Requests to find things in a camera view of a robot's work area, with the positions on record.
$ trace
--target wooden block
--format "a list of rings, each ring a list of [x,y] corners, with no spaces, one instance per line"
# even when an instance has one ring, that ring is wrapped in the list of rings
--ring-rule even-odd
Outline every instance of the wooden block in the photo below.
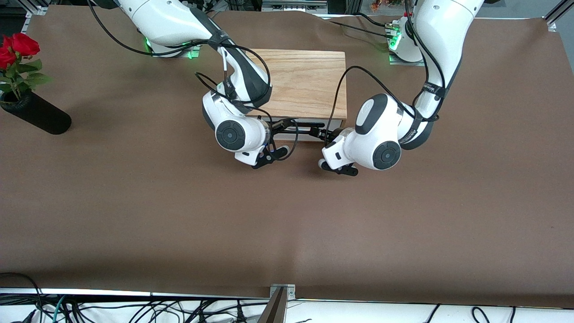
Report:
[[[254,49],[271,72],[273,92],[262,109],[273,117],[326,120],[331,114],[335,91],[345,72],[345,53]],[[252,54],[247,55],[261,68]],[[250,114],[261,114],[252,111]],[[347,119],[347,86],[343,80],[333,114],[334,120]]]

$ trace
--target table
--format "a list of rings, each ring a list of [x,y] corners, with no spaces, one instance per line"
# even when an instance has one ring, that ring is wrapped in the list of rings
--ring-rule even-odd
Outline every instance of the table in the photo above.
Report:
[[[141,45],[119,10],[98,13]],[[304,13],[215,21],[251,48],[344,51],[404,100],[424,80],[376,36]],[[544,20],[476,20],[429,141],[357,178],[320,170],[320,144],[257,171],[219,148],[193,75],[220,73],[215,52],[132,54],[85,7],[51,6],[28,32],[55,78],[38,93],[73,125],[0,115],[0,270],[41,287],[571,306],[574,77]],[[382,91],[358,72],[347,89],[349,123]]]

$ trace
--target velcro strap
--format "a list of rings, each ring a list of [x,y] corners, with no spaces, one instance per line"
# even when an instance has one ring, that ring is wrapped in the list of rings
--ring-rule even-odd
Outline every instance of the velcro strap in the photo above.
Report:
[[[228,39],[229,35],[220,29],[216,33],[214,33],[210,39],[207,40],[207,44],[213,47],[214,49],[217,49],[217,47],[221,46],[221,43],[223,43]]]
[[[398,143],[404,145],[408,143],[415,135],[418,133],[418,126],[421,125],[422,122],[422,115],[418,112],[417,109],[414,109],[414,120],[413,123],[410,125],[409,131],[403,136],[403,138],[398,140]]]
[[[448,89],[429,82],[425,82],[422,85],[422,89],[443,99],[446,98],[448,94]]]

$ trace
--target black cylindrical vase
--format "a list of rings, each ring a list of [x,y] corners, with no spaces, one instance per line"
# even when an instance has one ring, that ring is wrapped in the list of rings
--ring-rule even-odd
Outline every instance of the black cylindrical vase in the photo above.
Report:
[[[4,110],[51,134],[62,134],[72,124],[72,118],[66,112],[31,90],[22,93],[20,100],[13,92],[4,93],[0,101],[8,102],[0,103]]]

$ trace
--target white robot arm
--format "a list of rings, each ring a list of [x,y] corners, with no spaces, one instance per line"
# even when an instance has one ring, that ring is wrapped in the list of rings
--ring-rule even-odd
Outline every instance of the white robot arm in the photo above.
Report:
[[[267,122],[245,114],[269,101],[268,74],[199,9],[178,0],[117,0],[117,4],[153,44],[174,47],[206,40],[233,67],[234,73],[217,85],[216,92],[203,97],[203,116],[221,147],[234,152],[241,162],[255,165],[269,141],[270,129]]]
[[[398,23],[403,38],[394,50],[405,61],[424,59],[427,77],[413,101],[414,109],[387,94],[368,99],[359,111],[355,128],[341,131],[333,142],[323,148],[324,159],[319,161],[321,168],[338,172],[358,163],[373,170],[385,170],[399,161],[401,149],[414,149],[426,142],[432,130],[432,121],[436,119],[460,66],[468,27],[483,2],[417,1],[412,21],[419,39],[409,26],[408,19],[402,18]]]
[[[199,9],[189,9],[178,0],[115,1],[152,43],[173,48],[192,40],[205,40],[234,68],[235,72],[215,91],[203,97],[203,115],[219,145],[255,168],[272,130],[267,122],[245,114],[269,100],[272,88],[268,71],[255,65]],[[340,131],[323,148],[324,159],[319,161],[322,169],[356,175],[356,168],[339,171],[358,163],[385,170],[399,161],[402,149],[414,149],[428,139],[459,68],[468,27],[483,2],[417,0],[414,25],[406,17],[398,21],[405,36],[398,44],[389,40],[389,47],[405,61],[424,60],[427,77],[421,92],[411,105],[388,94],[368,99],[359,111],[355,127]],[[325,132],[324,137],[330,135],[333,134]]]

